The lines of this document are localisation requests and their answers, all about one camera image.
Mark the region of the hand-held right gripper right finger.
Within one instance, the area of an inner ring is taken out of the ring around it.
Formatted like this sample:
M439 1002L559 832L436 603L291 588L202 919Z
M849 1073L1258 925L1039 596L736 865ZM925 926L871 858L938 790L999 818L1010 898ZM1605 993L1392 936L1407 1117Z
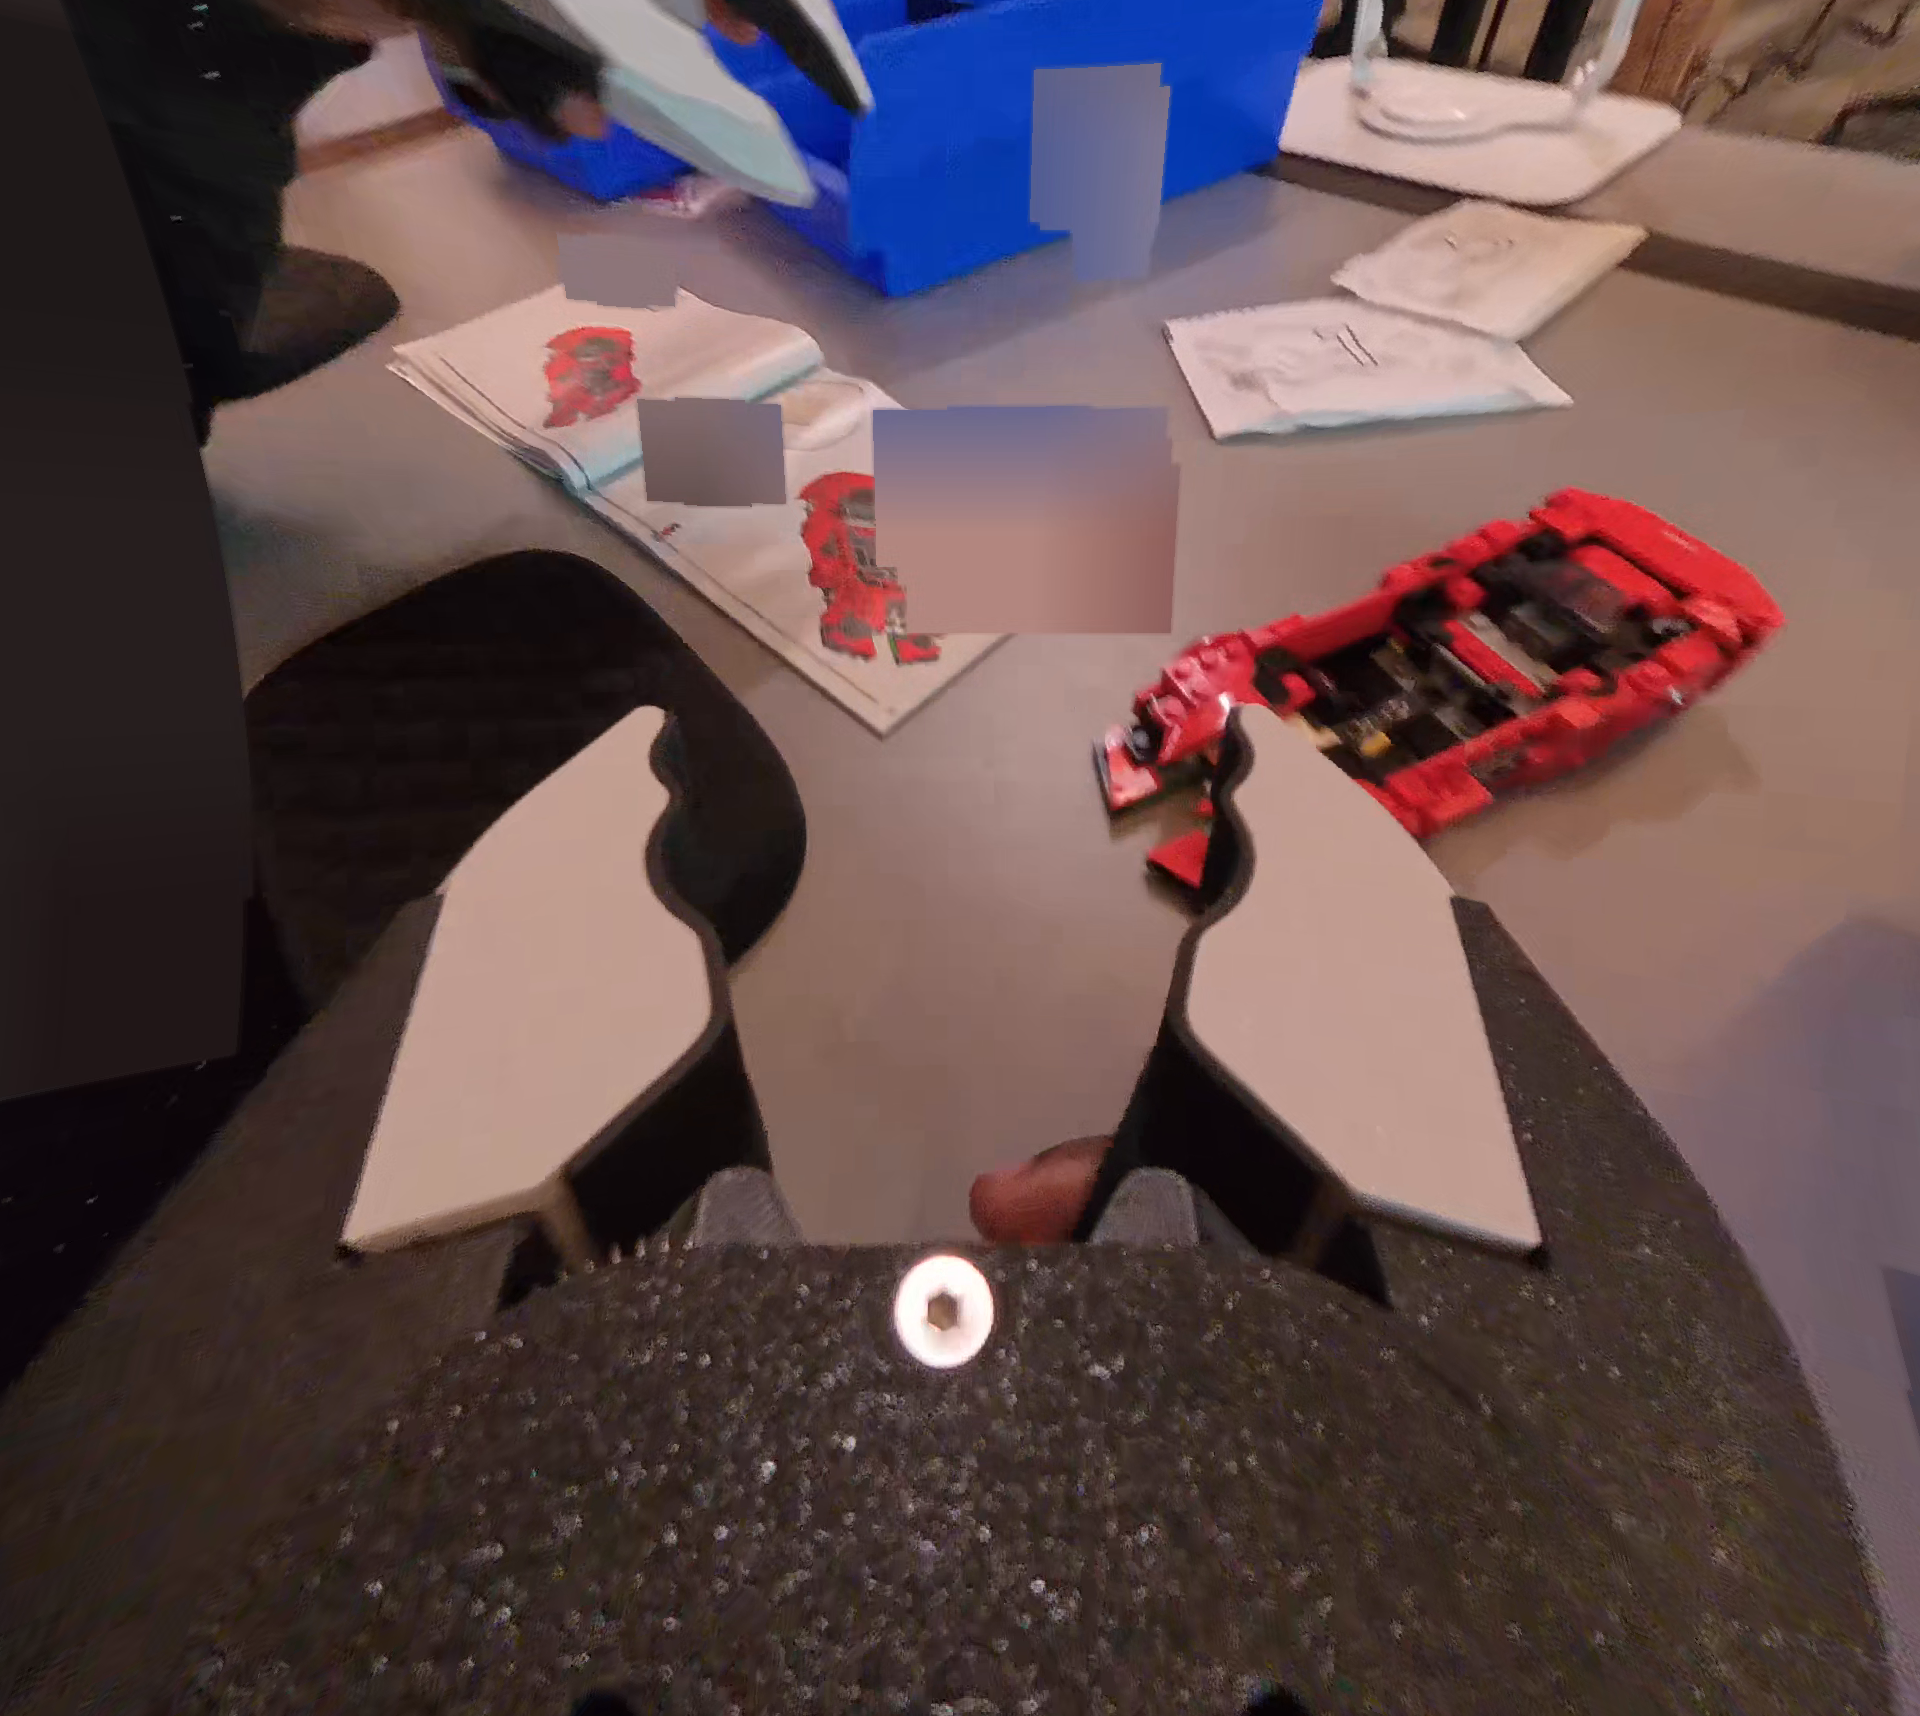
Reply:
M1307 733L1232 710L1173 1039L1364 1220L1544 1249L1449 880Z

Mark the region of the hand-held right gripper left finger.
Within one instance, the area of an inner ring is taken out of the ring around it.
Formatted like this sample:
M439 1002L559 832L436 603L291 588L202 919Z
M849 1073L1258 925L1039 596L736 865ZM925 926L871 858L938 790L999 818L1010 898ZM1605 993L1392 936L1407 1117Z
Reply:
M573 1268L585 1163L719 1042L729 972L672 889L670 716L638 708L447 873L341 1230L354 1252L532 1220Z

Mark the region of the red toy brick car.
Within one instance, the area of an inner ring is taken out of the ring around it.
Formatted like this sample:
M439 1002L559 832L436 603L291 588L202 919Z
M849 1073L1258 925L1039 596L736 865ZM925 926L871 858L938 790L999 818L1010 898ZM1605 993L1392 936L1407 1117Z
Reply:
M1345 606L1194 639L1097 742L1097 780L1110 816L1186 787L1214 816L1227 727L1265 708L1434 837L1687 713L1781 624L1730 557L1567 488Z

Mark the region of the person's left forearm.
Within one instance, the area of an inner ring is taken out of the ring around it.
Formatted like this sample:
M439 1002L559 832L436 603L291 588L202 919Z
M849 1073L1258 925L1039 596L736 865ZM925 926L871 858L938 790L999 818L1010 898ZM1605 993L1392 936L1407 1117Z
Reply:
M316 372L400 311L372 263L283 237L295 117L366 52L248 0L81 0L79 35L203 444L222 407Z

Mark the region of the person's right hand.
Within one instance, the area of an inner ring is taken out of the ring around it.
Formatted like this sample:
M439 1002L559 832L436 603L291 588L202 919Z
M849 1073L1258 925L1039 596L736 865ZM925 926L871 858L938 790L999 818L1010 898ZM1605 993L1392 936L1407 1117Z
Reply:
M1083 1137L973 1177L968 1208L985 1245L1070 1245L1112 1137Z

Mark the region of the white building instruction booklet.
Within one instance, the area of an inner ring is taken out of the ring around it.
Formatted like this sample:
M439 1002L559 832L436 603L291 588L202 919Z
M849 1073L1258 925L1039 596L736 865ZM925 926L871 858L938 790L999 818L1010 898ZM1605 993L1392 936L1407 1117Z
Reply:
M638 311L549 286L401 341L391 372L538 471L878 737L999 645L910 620L900 573L875 545L872 417L897 403L830 371L793 323L691 288ZM768 407L786 488L736 506L658 497L645 417L683 397Z

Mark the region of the black mesh chair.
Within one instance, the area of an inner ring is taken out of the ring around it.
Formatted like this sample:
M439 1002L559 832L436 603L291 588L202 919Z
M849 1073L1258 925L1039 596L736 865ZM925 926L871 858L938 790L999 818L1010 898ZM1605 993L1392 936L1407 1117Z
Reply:
M807 816L768 729L646 602L568 552L439 577L247 699L256 889L307 1013L522 795L637 708L679 727L674 889L731 963L800 883Z

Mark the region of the white desk stand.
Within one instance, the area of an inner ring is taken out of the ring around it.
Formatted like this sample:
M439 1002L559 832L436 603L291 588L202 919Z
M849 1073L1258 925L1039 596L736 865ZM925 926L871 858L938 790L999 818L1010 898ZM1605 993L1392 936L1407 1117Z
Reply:
M1282 152L1519 209L1562 209L1662 148L1679 110L1612 93L1644 0L1551 86L1386 52L1386 0L1358 0L1356 50L1301 64Z

